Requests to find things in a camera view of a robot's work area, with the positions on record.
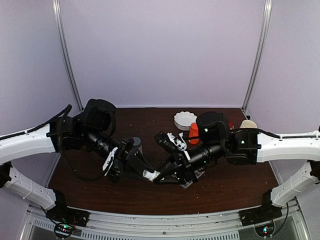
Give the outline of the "white pill bottle green label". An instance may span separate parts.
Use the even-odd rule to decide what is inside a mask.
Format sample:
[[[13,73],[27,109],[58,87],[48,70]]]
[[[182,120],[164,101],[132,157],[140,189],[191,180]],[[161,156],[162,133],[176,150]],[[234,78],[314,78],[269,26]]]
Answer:
[[[153,182],[158,176],[160,175],[160,172],[158,172],[158,171],[153,171],[153,172],[150,172],[150,171],[148,171],[148,170],[144,170],[143,172],[142,172],[142,176],[145,178],[145,179],[147,179],[147,180],[149,180],[150,182]]]

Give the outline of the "grey capped pill bottle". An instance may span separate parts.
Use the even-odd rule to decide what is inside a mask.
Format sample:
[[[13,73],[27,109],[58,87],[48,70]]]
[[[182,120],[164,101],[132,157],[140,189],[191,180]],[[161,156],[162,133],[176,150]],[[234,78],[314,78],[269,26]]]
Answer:
[[[142,149],[142,141],[139,137],[132,137],[129,139],[129,142],[132,143],[131,149],[130,149],[130,154],[135,154],[137,152],[143,154],[143,149]]]

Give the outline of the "clear plastic pill organizer box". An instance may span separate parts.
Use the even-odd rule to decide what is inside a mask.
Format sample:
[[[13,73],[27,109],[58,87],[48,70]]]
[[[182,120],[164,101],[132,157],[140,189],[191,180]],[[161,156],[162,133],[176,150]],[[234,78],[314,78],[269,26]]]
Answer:
[[[190,180],[190,181],[186,182],[185,184],[182,184],[181,187],[182,187],[183,189],[187,189],[187,188],[190,187],[192,184],[196,183],[196,182],[198,181],[198,179],[199,179],[201,176],[204,175],[204,173],[205,173],[204,170],[203,170],[203,171],[196,170],[196,171],[194,172],[195,178],[194,178],[193,180]]]

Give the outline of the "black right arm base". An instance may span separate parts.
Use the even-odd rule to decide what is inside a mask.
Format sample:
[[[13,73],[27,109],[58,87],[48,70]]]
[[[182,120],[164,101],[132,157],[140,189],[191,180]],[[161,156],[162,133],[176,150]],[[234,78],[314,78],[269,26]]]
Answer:
[[[255,225],[280,218],[282,207],[272,205],[271,190],[262,195],[262,205],[239,211],[242,226]]]

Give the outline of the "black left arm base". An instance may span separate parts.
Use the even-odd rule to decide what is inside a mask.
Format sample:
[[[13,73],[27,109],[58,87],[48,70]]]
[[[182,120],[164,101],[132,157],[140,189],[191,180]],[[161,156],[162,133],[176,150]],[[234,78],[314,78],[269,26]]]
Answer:
[[[70,208],[67,206],[65,196],[58,190],[55,194],[55,206],[44,210],[45,216],[54,224],[53,232],[60,239],[69,238],[76,227],[86,227],[90,213],[86,210]]]

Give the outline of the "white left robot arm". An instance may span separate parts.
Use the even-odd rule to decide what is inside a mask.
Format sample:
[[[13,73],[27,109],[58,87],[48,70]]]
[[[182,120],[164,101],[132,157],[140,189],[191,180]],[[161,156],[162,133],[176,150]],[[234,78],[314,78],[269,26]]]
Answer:
[[[76,173],[82,180],[93,182],[107,177],[117,183],[123,175],[143,179],[144,171],[154,172],[132,138],[121,142],[113,138],[117,108],[111,102],[92,98],[74,117],[69,116],[71,108],[68,105],[38,126],[0,138],[0,186],[52,212],[61,222],[72,218],[64,194],[25,177],[13,167],[13,160],[45,153],[63,155],[86,147],[104,158],[105,162],[98,176],[84,177]]]

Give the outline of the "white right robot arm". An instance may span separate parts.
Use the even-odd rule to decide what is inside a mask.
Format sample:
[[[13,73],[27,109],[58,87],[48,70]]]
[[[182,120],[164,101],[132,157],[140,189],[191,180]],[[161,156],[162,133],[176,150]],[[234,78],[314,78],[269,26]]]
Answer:
[[[268,220],[304,188],[320,181],[320,132],[275,134],[258,128],[230,129],[227,117],[209,111],[196,119],[201,145],[190,150],[172,134],[159,133],[158,145],[170,155],[156,170],[155,184],[195,183],[196,170],[205,169],[219,158],[231,165],[256,165],[279,160],[305,160],[301,169],[282,185],[266,193],[256,210],[259,220]]]

